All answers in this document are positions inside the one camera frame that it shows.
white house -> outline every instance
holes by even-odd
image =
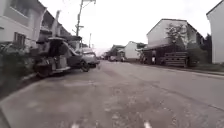
[[[36,47],[45,10],[38,0],[0,0],[0,41]]]
[[[179,19],[161,19],[148,33],[148,46],[147,47],[155,47],[159,45],[168,44],[167,39],[167,28],[172,24],[174,26],[183,25],[183,32],[186,34],[183,36],[182,41],[187,47],[188,43],[195,44],[203,41],[203,37],[197,32],[197,30],[192,27],[186,20]]]
[[[220,1],[207,13],[211,25],[213,63],[224,62],[224,2]]]
[[[133,41],[129,41],[129,43],[124,48],[125,58],[127,60],[139,59],[140,54],[137,50],[144,48],[144,47],[145,47],[145,44],[143,44],[143,43],[136,43]]]

road marking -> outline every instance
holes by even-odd
[[[74,123],[71,128],[79,128],[79,125]]]
[[[152,126],[150,125],[149,122],[145,122],[145,123],[144,123],[144,126],[145,126],[145,128],[152,128]]]

street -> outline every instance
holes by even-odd
[[[11,128],[223,128],[224,77],[102,61],[0,105]]]

tree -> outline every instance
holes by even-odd
[[[207,36],[205,37],[205,41],[200,44],[200,47],[202,50],[207,52],[208,62],[212,63],[212,36],[210,34],[207,34]]]
[[[173,25],[169,24],[166,28],[167,38],[169,39],[169,43],[174,46],[174,51],[176,51],[176,46],[181,44],[183,45],[183,39],[186,35],[186,30],[184,29],[184,25]]]

street lamp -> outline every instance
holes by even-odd
[[[80,27],[82,27],[82,26],[80,26],[79,24],[80,24],[80,18],[81,18],[81,14],[82,14],[82,9],[84,8],[84,7],[86,7],[87,5],[85,5],[84,7],[83,7],[83,3],[84,2],[89,2],[89,3],[91,3],[91,2],[94,2],[94,4],[96,4],[96,0],[81,0],[81,4],[80,4],[80,10],[79,10],[79,14],[78,14],[78,22],[77,22],[77,25],[76,25],[76,36],[79,36],[79,30],[80,30]],[[77,42],[77,44],[76,44],[76,49],[78,49],[79,48],[79,42]]]

